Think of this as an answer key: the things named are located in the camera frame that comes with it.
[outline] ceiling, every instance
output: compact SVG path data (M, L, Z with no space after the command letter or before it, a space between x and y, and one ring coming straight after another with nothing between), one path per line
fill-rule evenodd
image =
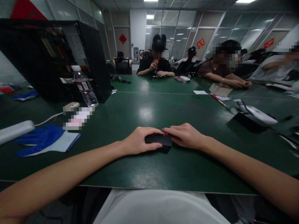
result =
M250 4L236 5L236 0L93 0L107 11L128 11L130 9L188 9L216 11L270 11L286 12L292 10L290 0L255 0Z

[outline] black computer tower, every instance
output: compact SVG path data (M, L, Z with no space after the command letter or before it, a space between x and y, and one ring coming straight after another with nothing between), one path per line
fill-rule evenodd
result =
M50 102L84 102L71 65L80 65L99 103L112 94L98 30L80 21L0 19L0 50Z

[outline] black shirt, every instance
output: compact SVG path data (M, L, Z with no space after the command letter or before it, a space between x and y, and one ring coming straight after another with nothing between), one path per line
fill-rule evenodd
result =
M153 57L149 57L149 58L143 58L142 60L140 60L140 65L139 65L139 69L137 70L137 74L138 72L147 70L148 68L150 68L150 65L153 63L154 58ZM157 72L158 71L164 71L164 72L172 72L171 66L168 62L168 60L166 59L160 59L159 63L158 63L158 67L157 67ZM151 70L149 73L147 73L147 75L155 75L155 70Z

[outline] small cardboard box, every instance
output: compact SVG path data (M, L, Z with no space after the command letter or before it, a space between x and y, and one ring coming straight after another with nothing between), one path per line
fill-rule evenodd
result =
M223 97L227 97L232 90L232 88L224 84L222 84L222 86L219 87L219 83L213 83L213 85L209 89L211 94Z

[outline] bottle label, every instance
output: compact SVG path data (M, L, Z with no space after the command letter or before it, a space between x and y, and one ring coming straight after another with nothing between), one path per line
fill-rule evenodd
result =
M84 91L84 90L90 90L92 89L89 81L85 81L85 82L76 82L77 86L79 88L79 90Z

